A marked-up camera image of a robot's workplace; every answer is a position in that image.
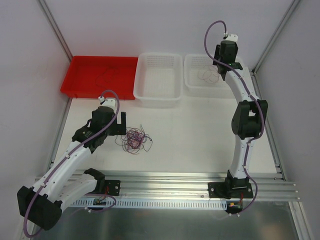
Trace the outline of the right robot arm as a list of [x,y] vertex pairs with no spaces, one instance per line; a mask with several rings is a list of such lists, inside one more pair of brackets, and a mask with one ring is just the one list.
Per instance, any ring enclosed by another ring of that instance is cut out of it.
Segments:
[[249,164],[256,140],[262,137],[268,111],[268,102],[261,100],[245,82],[244,67],[236,61],[238,45],[224,39],[216,46],[214,65],[222,80],[230,87],[237,107],[231,120],[235,135],[235,149],[230,169],[223,182],[212,183],[212,193],[225,199],[253,198]]

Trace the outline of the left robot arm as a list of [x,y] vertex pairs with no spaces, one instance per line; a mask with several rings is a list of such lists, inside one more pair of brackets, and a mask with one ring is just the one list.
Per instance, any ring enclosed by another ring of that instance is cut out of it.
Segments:
[[124,136],[127,133],[127,114],[108,106],[92,111],[91,119],[77,129],[66,151],[46,174],[31,187],[22,186],[17,192],[24,234],[28,222],[50,230],[59,221],[62,213],[84,195],[107,194],[105,175],[93,168],[84,171],[78,180],[65,185],[80,164],[88,160],[109,136]]

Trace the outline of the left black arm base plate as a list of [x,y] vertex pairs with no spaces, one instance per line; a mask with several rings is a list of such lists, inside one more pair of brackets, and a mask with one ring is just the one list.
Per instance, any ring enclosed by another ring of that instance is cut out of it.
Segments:
[[105,180],[104,181],[104,194],[110,196],[119,196],[121,190],[120,180]]

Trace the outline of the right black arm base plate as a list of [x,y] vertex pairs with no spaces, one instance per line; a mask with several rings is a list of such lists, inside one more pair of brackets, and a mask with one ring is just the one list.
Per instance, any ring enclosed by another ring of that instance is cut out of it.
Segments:
[[207,184],[208,195],[210,198],[220,198],[220,199],[233,199],[233,198],[244,198],[252,199],[254,197],[251,184],[248,187],[231,188],[227,186],[224,182],[209,182]]

